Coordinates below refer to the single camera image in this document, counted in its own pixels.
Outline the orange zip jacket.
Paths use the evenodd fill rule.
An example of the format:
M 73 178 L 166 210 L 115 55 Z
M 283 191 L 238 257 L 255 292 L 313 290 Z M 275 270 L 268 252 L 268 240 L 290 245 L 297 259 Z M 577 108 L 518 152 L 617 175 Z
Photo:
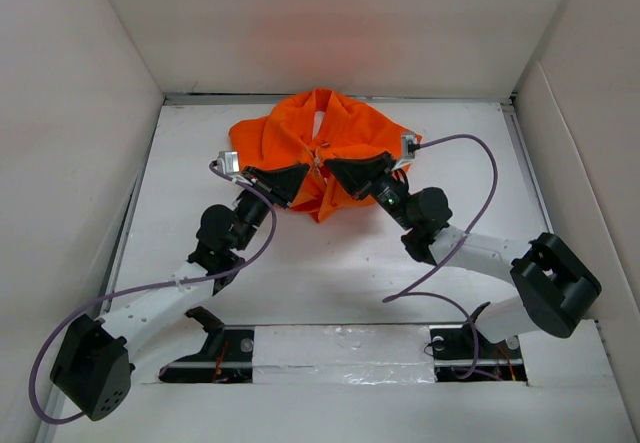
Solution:
M 338 210 L 374 204 L 371 197 L 352 199 L 324 161 L 365 159 L 385 151 L 399 157 L 401 135 L 407 131 L 362 101 L 317 88 L 282 100 L 266 116 L 236 123 L 229 130 L 229 138 L 243 168 L 274 170 L 299 163 L 309 165 L 290 209 L 322 223 Z M 320 175 L 313 171 L 315 156 L 322 161 Z

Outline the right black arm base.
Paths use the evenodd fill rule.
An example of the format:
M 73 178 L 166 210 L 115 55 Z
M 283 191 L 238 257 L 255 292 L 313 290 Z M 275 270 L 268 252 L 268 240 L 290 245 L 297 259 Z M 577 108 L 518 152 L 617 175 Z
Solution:
M 433 358 L 438 383 L 528 381 L 517 337 L 490 343 L 479 335 L 475 342 L 468 329 L 435 327 L 423 352 Z

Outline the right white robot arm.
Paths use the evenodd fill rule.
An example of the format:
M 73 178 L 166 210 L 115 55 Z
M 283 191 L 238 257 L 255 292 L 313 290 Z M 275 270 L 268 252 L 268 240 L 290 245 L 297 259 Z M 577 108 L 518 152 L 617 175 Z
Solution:
M 499 342 L 524 333 L 543 331 L 566 339 L 602 292 L 595 275 L 553 233 L 507 240 L 450 225 L 444 191 L 411 192 L 387 152 L 364 160 L 328 159 L 325 165 L 350 197 L 372 198 L 405 230 L 401 241 L 413 260 L 465 269 L 515 288 L 515 297 L 474 311 L 474 325 L 462 332 L 462 344 L 473 356 L 486 356 Z

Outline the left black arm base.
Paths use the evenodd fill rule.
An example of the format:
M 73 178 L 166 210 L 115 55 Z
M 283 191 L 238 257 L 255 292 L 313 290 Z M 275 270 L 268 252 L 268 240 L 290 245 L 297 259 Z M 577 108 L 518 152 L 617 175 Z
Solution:
M 204 307 L 185 316 L 197 321 L 207 337 L 200 350 L 164 366 L 163 383 L 247 384 L 253 382 L 254 326 L 228 326 Z

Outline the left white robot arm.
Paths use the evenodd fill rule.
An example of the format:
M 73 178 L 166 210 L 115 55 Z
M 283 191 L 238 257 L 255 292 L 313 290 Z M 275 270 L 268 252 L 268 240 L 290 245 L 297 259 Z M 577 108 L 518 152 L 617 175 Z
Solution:
M 275 170 L 247 167 L 233 171 L 221 159 L 211 171 L 242 191 L 232 208 L 213 205 L 201 216 L 196 247 L 168 280 L 121 290 L 104 301 L 131 296 L 132 301 L 100 317 L 76 311 L 62 326 L 65 333 L 50 373 L 51 382 L 79 409 L 100 421 L 124 401 L 132 383 L 134 359 L 145 344 L 183 315 L 228 287 L 269 246 L 264 241 L 248 259 L 241 257 L 266 218 L 297 196 L 309 165 Z

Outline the silver zipper pull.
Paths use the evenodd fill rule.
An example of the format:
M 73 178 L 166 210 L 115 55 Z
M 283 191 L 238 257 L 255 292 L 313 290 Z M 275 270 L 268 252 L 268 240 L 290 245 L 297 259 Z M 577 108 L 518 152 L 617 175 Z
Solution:
M 318 156 L 313 158 L 313 171 L 316 175 L 321 174 L 322 161 Z

